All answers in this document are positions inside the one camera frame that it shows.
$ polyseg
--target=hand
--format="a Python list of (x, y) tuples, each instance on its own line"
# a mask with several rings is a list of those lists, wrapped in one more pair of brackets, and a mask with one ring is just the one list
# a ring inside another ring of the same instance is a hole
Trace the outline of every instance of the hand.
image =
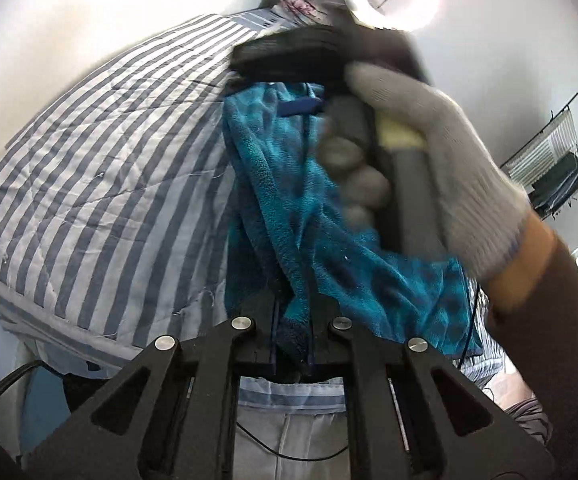
[[(423, 133), (450, 253), (476, 278), (488, 278), (513, 259), (531, 207), (525, 191), (492, 161), (461, 108), (442, 92), (401, 73), (366, 63), (347, 68), (347, 84), (375, 110)], [(389, 183), (371, 168), (354, 132), (335, 118), (317, 157), (340, 184), (345, 217), (371, 222), (388, 201)]]

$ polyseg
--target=metal rod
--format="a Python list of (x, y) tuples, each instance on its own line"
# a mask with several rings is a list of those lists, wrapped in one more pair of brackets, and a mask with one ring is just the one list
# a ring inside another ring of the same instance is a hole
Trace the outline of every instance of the metal rod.
[(578, 92), (576, 92), (576, 93), (574, 94), (574, 96), (573, 96), (569, 101), (567, 101), (567, 104), (566, 104), (565, 106), (563, 106), (563, 107), (560, 109), (560, 111), (559, 111), (556, 115), (554, 115), (554, 116), (551, 118), (551, 120), (550, 120), (547, 124), (545, 124), (545, 126), (543, 126), (543, 127), (541, 128), (540, 131), (538, 131), (537, 134), (535, 134), (531, 139), (527, 140), (527, 142), (525, 142), (525, 144), (523, 144), (522, 147), (521, 147), (519, 150), (517, 150), (517, 152), (515, 152), (512, 156), (510, 156), (505, 162), (503, 162), (503, 163), (500, 165), (500, 167), (502, 168), (502, 167), (503, 167), (505, 164), (507, 164), (512, 158), (514, 158), (518, 153), (522, 152), (529, 144), (531, 144), (537, 136), (539, 136), (541, 133), (543, 133), (544, 130), (545, 130), (545, 128), (546, 128), (547, 126), (549, 126), (551, 123), (553, 123), (554, 120), (555, 120), (560, 114), (562, 114), (567, 108), (569, 108), (569, 105), (572, 104), (573, 100), (574, 100), (576, 97), (578, 97)]

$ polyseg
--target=brown sleeve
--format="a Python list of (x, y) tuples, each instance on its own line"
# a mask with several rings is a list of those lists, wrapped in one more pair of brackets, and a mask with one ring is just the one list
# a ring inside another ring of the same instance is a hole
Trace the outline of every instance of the brown sleeve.
[(578, 478), (578, 267), (562, 242), (525, 304), (490, 314), (488, 330), (553, 423), (554, 458)]

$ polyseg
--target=blue towel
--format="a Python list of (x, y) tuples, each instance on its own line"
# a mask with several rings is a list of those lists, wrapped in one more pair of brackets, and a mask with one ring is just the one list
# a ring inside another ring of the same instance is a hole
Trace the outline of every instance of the blue towel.
[[(470, 306), (455, 259), (424, 262), (380, 249), (376, 232), (350, 232), (338, 189), (313, 153), (316, 116), (280, 117), (279, 103), (319, 97), (310, 84), (256, 84), (224, 100), (224, 140), (236, 173), (225, 305), (268, 285), (281, 306), (277, 345), (298, 362), (309, 350), (310, 269), (318, 292), (374, 334), (422, 336), (446, 355), (467, 341)], [(477, 334), (468, 354), (481, 351)]]

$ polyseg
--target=yellow stripe on handle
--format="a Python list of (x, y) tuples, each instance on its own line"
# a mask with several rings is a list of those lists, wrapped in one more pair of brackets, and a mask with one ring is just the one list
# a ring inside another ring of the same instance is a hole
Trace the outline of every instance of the yellow stripe on handle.
[(375, 113), (378, 144), (385, 150), (427, 151), (427, 139), (419, 131), (380, 112)]

